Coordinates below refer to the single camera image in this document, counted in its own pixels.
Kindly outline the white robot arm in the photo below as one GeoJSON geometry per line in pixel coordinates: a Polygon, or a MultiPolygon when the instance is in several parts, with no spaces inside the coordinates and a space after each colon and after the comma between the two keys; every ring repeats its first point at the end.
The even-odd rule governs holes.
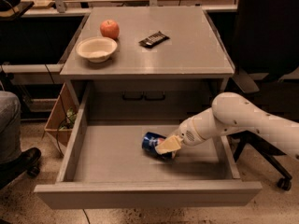
{"type": "Polygon", "coordinates": [[[299,124],[266,113],[243,96],[223,92],[209,109],[185,119],[155,150],[175,152],[183,146],[197,146],[206,140],[248,131],[294,159],[299,156],[299,124]]]}

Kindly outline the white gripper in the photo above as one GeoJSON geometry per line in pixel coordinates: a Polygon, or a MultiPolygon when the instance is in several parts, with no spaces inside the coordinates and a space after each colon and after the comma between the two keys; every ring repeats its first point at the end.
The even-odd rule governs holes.
{"type": "Polygon", "coordinates": [[[205,139],[196,130],[194,118],[188,118],[181,122],[178,126],[178,135],[167,137],[161,144],[155,147],[155,150],[160,155],[171,152],[171,159],[174,159],[178,150],[181,149],[181,141],[184,145],[191,147],[205,142],[205,139]]]}

